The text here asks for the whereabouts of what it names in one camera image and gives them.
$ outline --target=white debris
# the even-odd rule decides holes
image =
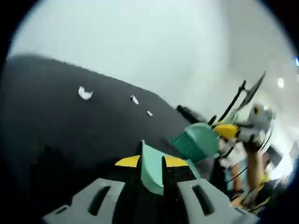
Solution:
[[[153,116],[153,114],[150,111],[146,111],[146,113],[148,113],[148,115],[151,117]]]
[[[85,92],[85,89],[83,86],[80,86],[79,87],[79,90],[78,90],[78,94],[79,96],[84,99],[84,100],[89,100],[92,95],[93,95],[93,91],[92,92]]]
[[[139,104],[138,100],[136,99],[136,97],[134,95],[132,95],[130,98],[134,103],[136,103],[137,105]]]

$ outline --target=black surface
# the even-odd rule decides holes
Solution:
[[[79,86],[93,90],[90,100],[80,98]],[[100,164],[135,155],[142,139],[171,154],[161,139],[188,126],[150,91],[36,56],[7,62],[0,96],[2,159],[21,195],[40,211],[89,184]]]

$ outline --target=white wall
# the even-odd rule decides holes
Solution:
[[[173,106],[184,103],[196,81],[192,97],[201,100],[226,64],[219,2],[45,0],[21,26],[10,55],[77,64],[154,91]]]
[[[207,119],[221,116],[244,79],[250,87],[267,70],[255,101],[279,110],[273,144],[282,154],[292,147],[271,77],[292,71],[293,54],[258,1],[44,0],[15,34],[9,56],[20,53],[126,81]]]

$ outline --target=mint green flap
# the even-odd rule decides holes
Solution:
[[[188,126],[185,133],[196,143],[207,157],[213,156],[219,150],[218,134],[205,123],[196,123]]]

